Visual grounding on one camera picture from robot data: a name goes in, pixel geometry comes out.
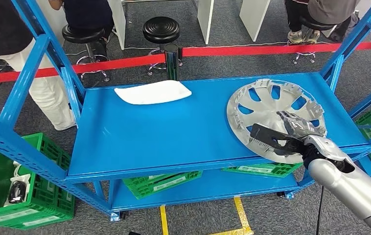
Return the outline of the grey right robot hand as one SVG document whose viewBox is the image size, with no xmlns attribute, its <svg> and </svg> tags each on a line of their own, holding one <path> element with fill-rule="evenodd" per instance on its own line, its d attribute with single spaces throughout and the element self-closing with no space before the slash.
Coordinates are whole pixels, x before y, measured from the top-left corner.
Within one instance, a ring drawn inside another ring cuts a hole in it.
<svg viewBox="0 0 371 235">
<path fill-rule="evenodd" d="M 278 111 L 277 115 L 282 119 L 286 133 L 255 123 L 252 126 L 250 137 L 265 144 L 278 156 L 286 158 L 300 155 L 304 161 L 318 156 L 340 162 L 349 158 L 310 121 L 287 111 Z"/>
</svg>

